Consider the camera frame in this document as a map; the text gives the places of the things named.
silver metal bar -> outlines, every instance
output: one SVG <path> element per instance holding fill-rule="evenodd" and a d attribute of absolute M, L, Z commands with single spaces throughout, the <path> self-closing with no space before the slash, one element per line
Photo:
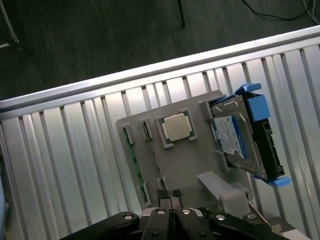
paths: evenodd
<path fill-rule="evenodd" d="M 5 23 L 6 23 L 6 26 L 7 26 L 8 30 L 9 30 L 9 33 L 10 33 L 12 39 L 13 39 L 16 43 L 18 43 L 19 40 L 18 40 L 17 35 L 16 35 L 16 33 L 15 33 L 12 25 L 11 25 L 11 22 L 9 21 L 9 18 L 8 18 L 8 15 L 7 15 L 7 12 L 6 12 L 6 10 L 5 10 L 5 6 L 4 6 L 2 0 L 0 0 L 0 10 L 1 10 L 2 14 L 3 14 L 4 21 L 5 21 Z"/>
<path fill-rule="evenodd" d="M 239 55 L 249 54 L 255 51 L 266 50 L 269 48 L 275 48 L 281 45 L 295 43 L 297 41 L 309 40 L 310 38 L 315 38 L 320 36 L 320 26 L 310 27 L 298 31 L 288 32 L 276 36 L 266 37 L 263 39 L 258 39 L 250 42 L 245 42 L 233 46 L 223 47 L 220 49 L 215 49 L 211 51 L 206 51 L 190 56 L 180 57 L 164 62 L 159 62 L 155 64 L 150 64 L 142 67 L 137 67 L 130 70 L 125 70 L 106 76 L 101 76 L 89 80 L 84 80 L 69 85 L 52 88 L 49 90 L 44 90 L 25 96 L 18 96 L 12 99 L 0 101 L 0 111 L 8 111 L 12 109 L 21 108 L 23 106 L 28 106 L 31 104 L 36 104 L 44 101 L 54 100 L 62 97 L 67 97 L 74 94 L 84 93 L 92 91 L 98 88 L 107 87 L 114 84 L 124 83 L 131 80 L 144 78 L 147 82 L 148 77 L 154 77 L 155 75 L 160 75 L 169 71 L 177 71 L 182 68 L 189 68 L 196 65 L 201 65 L 204 63 L 217 61 L 221 59 L 232 58 Z M 251 56 L 250 59 L 258 58 L 259 56 Z M 193 72 L 188 72 L 187 74 L 199 72 L 198 70 Z"/>

metal grate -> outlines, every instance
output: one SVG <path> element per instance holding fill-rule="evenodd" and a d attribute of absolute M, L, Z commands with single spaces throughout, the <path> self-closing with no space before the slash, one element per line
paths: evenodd
<path fill-rule="evenodd" d="M 7 239 L 59 239 L 141 209 L 116 121 L 209 91 L 261 83 L 278 156 L 293 184 L 252 180 L 257 206 L 320 239 L 319 37 L 2 111 Z"/>

hard drive label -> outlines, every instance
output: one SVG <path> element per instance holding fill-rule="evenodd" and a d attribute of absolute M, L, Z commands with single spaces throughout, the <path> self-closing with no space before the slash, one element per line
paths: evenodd
<path fill-rule="evenodd" d="M 234 155 L 235 152 L 243 159 L 247 158 L 237 120 L 234 116 L 214 118 L 216 138 L 220 142 L 222 151 Z"/>

dark carpet floor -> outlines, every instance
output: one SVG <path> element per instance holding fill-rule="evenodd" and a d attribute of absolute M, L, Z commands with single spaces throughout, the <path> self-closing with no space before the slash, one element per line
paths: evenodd
<path fill-rule="evenodd" d="M 0 99 L 314 26 L 252 14 L 240 0 L 3 0 L 31 58 L 0 50 Z M 259 12 L 303 12 L 302 0 L 248 0 Z"/>

hard drive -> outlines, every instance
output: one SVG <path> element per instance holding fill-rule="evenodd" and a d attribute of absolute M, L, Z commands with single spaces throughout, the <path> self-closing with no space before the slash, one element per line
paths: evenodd
<path fill-rule="evenodd" d="M 265 181 L 285 174 L 278 159 L 264 95 L 241 92 L 210 105 L 213 134 L 231 166 Z"/>

